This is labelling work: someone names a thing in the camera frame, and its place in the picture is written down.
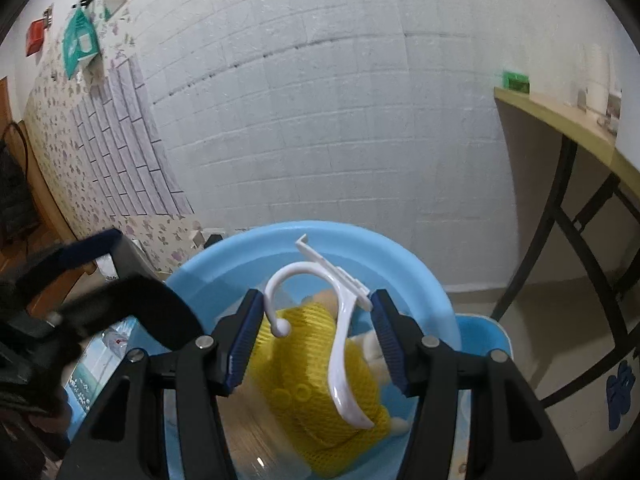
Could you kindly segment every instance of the wall outlet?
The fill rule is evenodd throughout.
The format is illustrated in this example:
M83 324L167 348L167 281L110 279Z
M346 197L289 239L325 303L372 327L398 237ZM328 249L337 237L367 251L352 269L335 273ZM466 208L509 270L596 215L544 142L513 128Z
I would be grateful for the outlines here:
M194 249L197 249L198 247L202 247L207 239L202 231L198 229L197 231L191 231L189 234L189 240L191 240L191 246Z
M200 230L205 240L208 240L211 235L221 235L223 238L227 238L226 229L222 227L207 227Z

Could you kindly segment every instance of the table top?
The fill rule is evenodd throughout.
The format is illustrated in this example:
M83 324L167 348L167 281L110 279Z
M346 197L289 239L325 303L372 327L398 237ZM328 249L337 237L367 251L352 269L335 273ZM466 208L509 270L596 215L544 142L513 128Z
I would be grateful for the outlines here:
M640 171L616 149L616 137L599 126L583 110L544 94L523 94L498 87L494 88L494 97L574 140L619 176L636 196L640 196Z

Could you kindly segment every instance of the plastic bottle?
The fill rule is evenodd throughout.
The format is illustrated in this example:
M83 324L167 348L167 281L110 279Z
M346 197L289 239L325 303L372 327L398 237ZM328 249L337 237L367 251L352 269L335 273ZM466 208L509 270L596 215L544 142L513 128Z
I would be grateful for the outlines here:
M127 353L129 339L121 333L116 332L113 328L108 328L102 332L102 342L120 359L122 359Z

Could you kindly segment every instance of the blue plastic basin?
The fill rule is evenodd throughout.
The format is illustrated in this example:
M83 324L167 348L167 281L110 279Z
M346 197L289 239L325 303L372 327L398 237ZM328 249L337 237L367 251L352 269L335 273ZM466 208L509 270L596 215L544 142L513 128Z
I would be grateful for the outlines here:
M429 269L411 252L380 234L334 222L288 222L255 228L211 246L174 272L167 285L191 307L203 327L214 320L249 288L263 283L284 265L303 259L295 241L303 234L308 243L334 265L342 267L370 290L386 288L398 309L411 315L424 333L436 335L460 350L460 330L449 298ZM294 276L283 285L300 302L328 284L315 276ZM358 311L353 332L370 330L368 313ZM166 349L138 326L129 348L150 354ZM392 416L412 416L415 400L405 399L394 386L382 391ZM388 438L364 454L341 479L391 480L398 474L408 436Z

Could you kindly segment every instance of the floor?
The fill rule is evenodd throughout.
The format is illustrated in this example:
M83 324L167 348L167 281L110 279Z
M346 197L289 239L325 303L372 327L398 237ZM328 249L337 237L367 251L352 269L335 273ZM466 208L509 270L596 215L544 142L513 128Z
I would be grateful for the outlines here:
M102 283L99 272L84 275L68 299ZM640 319L634 292L623 301L629 327ZM492 290L449 297L456 312L489 315L499 295L499 290ZM585 371L613 345L598 298L586 279L526 286L502 325L511 337L515 363L539 398ZM638 359L629 355L627 360L638 377ZM577 470L610 449L638 416L640 384L632 389L631 410L617 430L609 431L606 380L603 376L547 410Z

